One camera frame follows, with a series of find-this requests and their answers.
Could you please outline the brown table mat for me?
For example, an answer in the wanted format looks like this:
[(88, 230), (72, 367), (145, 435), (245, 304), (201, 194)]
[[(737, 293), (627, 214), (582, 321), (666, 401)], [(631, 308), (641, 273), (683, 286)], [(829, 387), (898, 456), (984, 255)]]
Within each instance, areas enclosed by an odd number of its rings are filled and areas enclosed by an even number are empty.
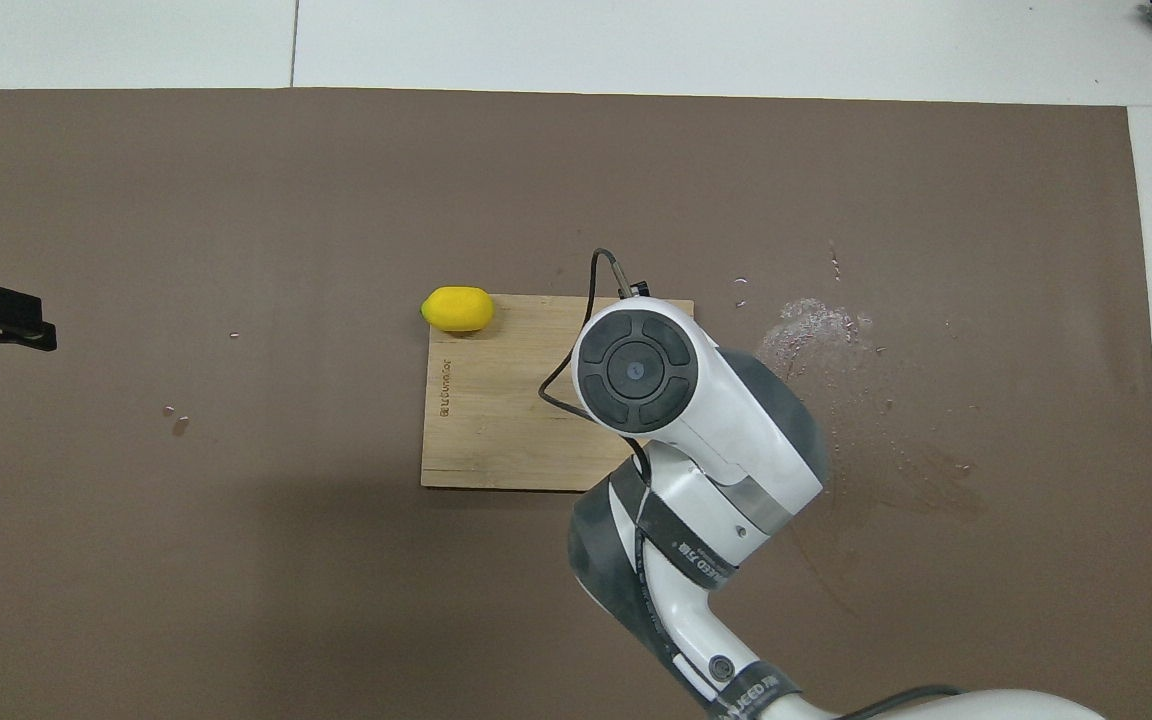
[(422, 300), (594, 247), (833, 437), (714, 601), (810, 702), (1152, 720), (1126, 109), (344, 88), (0, 91), (0, 719), (700, 720), (573, 495), (420, 486)]

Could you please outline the yellow lemon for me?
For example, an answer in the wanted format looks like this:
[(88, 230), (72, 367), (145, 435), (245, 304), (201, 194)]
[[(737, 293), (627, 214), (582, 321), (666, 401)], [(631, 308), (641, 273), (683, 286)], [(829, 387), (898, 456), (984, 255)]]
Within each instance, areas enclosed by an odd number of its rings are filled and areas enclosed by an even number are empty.
[(420, 302), (420, 314), (431, 328), (445, 333), (472, 333), (485, 329), (495, 314), (488, 291), (473, 286), (442, 286)]

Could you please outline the wooden cutting board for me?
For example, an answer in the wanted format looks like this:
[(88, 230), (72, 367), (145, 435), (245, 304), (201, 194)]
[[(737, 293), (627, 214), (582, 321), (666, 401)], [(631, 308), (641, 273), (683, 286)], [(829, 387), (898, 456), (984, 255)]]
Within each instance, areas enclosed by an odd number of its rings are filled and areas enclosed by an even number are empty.
[(586, 300), (497, 293), (488, 327), (429, 331), (420, 483), (429, 488), (584, 492), (632, 450), (539, 397)]

